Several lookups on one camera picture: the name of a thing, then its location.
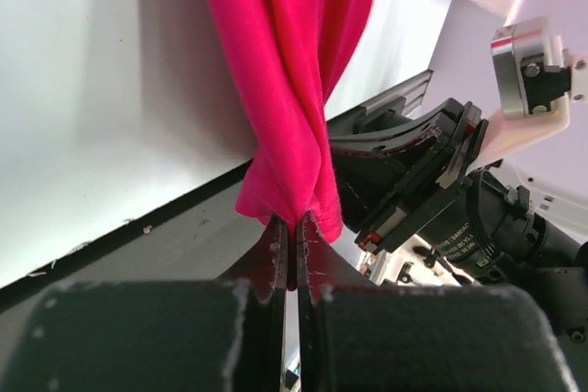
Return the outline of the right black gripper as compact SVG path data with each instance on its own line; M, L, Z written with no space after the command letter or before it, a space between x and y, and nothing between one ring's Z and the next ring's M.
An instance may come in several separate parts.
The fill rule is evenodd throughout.
M508 190L485 167L465 170L487 126L453 98L416 118L388 109L328 126L343 221L358 245L393 252L417 235L477 281L506 281L507 247L493 235Z

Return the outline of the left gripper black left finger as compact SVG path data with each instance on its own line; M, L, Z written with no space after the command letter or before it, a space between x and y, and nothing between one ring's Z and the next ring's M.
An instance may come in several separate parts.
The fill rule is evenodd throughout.
M39 301L4 391L279 391L288 228L209 281L61 282Z

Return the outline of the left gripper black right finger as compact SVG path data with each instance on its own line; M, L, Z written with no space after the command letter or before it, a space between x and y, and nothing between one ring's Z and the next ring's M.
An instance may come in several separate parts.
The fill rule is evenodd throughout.
M305 391L575 391L558 334L579 327L579 272L515 286L377 286L297 228Z

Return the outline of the red t shirt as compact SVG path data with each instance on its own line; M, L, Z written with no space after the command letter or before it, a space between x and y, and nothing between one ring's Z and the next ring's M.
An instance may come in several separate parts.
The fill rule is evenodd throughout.
M265 28L243 95L259 148L238 199L240 213L282 218L291 230L312 214L326 241L343 222L325 104L368 22L373 0L258 0Z

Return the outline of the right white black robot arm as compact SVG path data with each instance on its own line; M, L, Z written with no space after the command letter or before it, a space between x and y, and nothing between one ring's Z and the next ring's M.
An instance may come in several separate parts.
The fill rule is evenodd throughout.
M394 252L412 237L483 285L525 290L553 330L587 340L587 249L540 216L527 188L474 168L488 123L448 99L416 119L355 107L328 136L344 224L365 252Z

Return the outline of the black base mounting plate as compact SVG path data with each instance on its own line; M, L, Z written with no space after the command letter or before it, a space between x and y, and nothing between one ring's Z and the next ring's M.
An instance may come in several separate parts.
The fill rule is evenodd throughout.
M1 309L31 301L61 280L151 281L220 275L263 231L257 221L234 210L248 167L243 164L2 288Z

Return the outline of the aluminium frame rail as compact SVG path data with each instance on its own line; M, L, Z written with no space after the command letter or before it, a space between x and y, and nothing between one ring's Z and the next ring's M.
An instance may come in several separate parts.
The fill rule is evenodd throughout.
M415 76L372 96L344 113L327 119L329 127L357 118L375 118L382 112L393 109L402 116L410 114L424 100L428 85L433 77L432 70L425 70Z

